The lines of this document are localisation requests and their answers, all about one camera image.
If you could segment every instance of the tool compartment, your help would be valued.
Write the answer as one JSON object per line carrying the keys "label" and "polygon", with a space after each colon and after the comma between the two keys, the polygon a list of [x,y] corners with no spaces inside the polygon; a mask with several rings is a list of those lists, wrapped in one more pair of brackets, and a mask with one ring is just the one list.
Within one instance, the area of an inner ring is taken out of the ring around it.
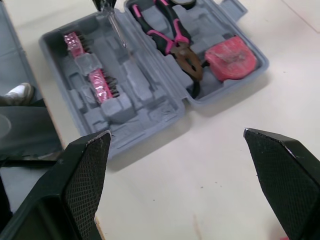
{"label": "tool compartment", "polygon": [[[51,31],[39,41],[80,134],[111,130],[111,157],[182,118],[183,99],[194,106],[212,103],[268,68],[266,57],[236,26],[235,21],[246,12],[237,0],[225,0],[221,5],[197,0],[189,10],[176,5],[173,9],[191,35],[190,48],[202,61],[207,49],[234,35],[245,41],[257,59],[255,71],[241,80],[220,82],[205,67],[200,94],[193,99],[190,95],[193,81],[172,55],[164,56],[156,49],[155,42],[142,31],[129,11],[133,4],[139,5],[143,17],[155,30],[173,39],[169,22],[152,0],[128,0],[125,13],[116,10],[127,49],[120,45],[108,19],[97,14]],[[89,59],[97,61],[79,63],[73,59],[64,41],[64,35],[71,32],[78,32],[86,39],[92,53]],[[98,103],[95,90],[84,74],[88,67],[102,68],[116,78],[120,96]]]}

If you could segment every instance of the pliers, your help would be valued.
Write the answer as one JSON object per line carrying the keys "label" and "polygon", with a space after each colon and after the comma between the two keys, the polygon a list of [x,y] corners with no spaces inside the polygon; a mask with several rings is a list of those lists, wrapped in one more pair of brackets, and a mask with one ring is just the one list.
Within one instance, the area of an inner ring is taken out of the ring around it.
{"label": "pliers", "polygon": [[171,54],[181,69],[196,83],[203,78],[203,68],[198,56],[190,49],[191,36],[182,26],[180,19],[166,0],[154,0],[155,6],[168,19],[174,40],[153,29],[144,19],[139,6],[133,4],[130,11],[142,30],[155,41],[156,48],[163,54]]}

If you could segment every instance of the screwdriver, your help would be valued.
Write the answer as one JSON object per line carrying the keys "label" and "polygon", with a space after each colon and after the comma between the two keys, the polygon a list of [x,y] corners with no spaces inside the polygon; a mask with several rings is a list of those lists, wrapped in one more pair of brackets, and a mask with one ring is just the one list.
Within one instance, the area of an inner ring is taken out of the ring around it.
{"label": "screwdriver", "polygon": [[127,48],[127,43],[124,34],[119,26],[118,20],[115,14],[116,0],[92,0],[96,9],[104,16],[106,16],[113,28],[118,35],[122,47]]}

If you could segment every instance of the pliers jaw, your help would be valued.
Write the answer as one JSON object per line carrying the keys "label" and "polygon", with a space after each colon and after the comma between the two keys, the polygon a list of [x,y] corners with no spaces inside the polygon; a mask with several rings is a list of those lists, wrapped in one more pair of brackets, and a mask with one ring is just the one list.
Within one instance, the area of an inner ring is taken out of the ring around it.
{"label": "pliers jaw", "polygon": [[203,78],[203,68],[198,56],[190,49],[186,42],[178,42],[173,46],[170,53],[174,56],[180,68],[188,74],[195,82],[200,82]]}

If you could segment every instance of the black plastic part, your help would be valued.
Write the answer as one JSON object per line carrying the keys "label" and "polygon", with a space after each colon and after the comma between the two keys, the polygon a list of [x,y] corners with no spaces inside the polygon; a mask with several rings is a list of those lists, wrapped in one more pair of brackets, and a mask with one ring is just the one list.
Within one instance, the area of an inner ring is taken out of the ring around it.
{"label": "black plastic part", "polygon": [[154,4],[159,9],[159,11],[168,19],[170,26],[172,28],[173,37],[176,38],[177,30],[181,32],[181,34],[191,41],[191,35],[189,32],[182,26],[180,20],[177,22],[178,28],[175,28],[174,21],[179,19],[175,10],[173,10],[172,6],[167,2],[167,0],[155,0]]}
{"label": "black plastic part", "polygon": [[0,240],[100,239],[98,230],[92,229],[110,142],[110,132],[105,131],[70,143],[61,159],[35,184]]}
{"label": "black plastic part", "polygon": [[144,31],[145,34],[147,34],[148,36],[152,37],[153,41],[156,44],[156,48],[163,54],[163,55],[167,55],[166,53],[166,49],[168,46],[168,40],[163,38],[163,36],[161,36],[162,34],[159,32],[157,33],[156,30],[154,30],[148,23],[147,21],[144,19],[144,17],[142,16],[142,13],[139,9],[139,6],[134,4],[132,5],[130,8],[130,12],[132,13],[133,17],[135,18],[135,20],[140,24],[142,30]]}
{"label": "black plastic part", "polygon": [[182,2],[176,2],[175,0],[170,0],[170,4],[172,6],[175,6],[175,5],[180,5],[182,6],[183,8],[189,10],[189,9],[192,9],[195,5],[196,5],[197,1],[196,0],[190,0],[190,1],[186,1],[184,3]]}
{"label": "black plastic part", "polygon": [[299,141],[246,129],[262,191],[290,240],[320,239],[320,162]]}
{"label": "black plastic part", "polygon": [[104,4],[107,4],[107,5],[111,6],[114,9],[115,5],[116,5],[116,2],[117,2],[117,0],[92,0],[92,1],[93,1],[94,5],[95,5],[95,8],[99,12],[102,11]]}
{"label": "black plastic part", "polygon": [[0,160],[2,167],[46,168],[56,164],[56,160]]}

